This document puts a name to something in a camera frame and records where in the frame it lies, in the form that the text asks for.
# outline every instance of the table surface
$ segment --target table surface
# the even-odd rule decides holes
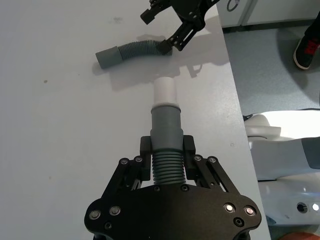
[[[139,154],[158,77],[176,79],[182,128],[197,152],[217,156],[262,211],[216,7],[182,52],[99,68],[96,52],[177,29],[172,9],[145,25],[148,7],[147,0],[0,2],[0,239],[92,239],[85,211],[118,160]],[[270,239],[264,218],[251,239]]]

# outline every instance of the gray carpet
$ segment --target gray carpet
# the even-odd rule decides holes
[[[244,115],[320,108],[320,53],[308,71],[298,69],[293,52],[307,27],[224,35]]]

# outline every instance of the light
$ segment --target light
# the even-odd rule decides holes
[[[316,203],[314,203],[314,204],[312,205],[312,208],[313,208],[313,210],[318,211],[318,210],[319,210],[319,205],[316,204]]]

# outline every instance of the ribbed section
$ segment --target ribbed section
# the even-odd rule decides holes
[[[163,55],[156,46],[160,41],[145,40],[145,41],[135,41],[122,46],[119,46],[121,57],[123,60],[127,60],[137,56],[145,55]],[[172,50],[165,54],[167,56],[172,55]]]
[[[182,155],[179,152],[158,152],[152,156],[153,181],[156,185],[186,182]]]

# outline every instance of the shoe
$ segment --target shoe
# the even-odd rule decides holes
[[[294,54],[293,60],[295,64],[303,70],[310,68],[314,55],[320,46],[320,39],[317,37],[308,38],[304,36],[298,43]]]

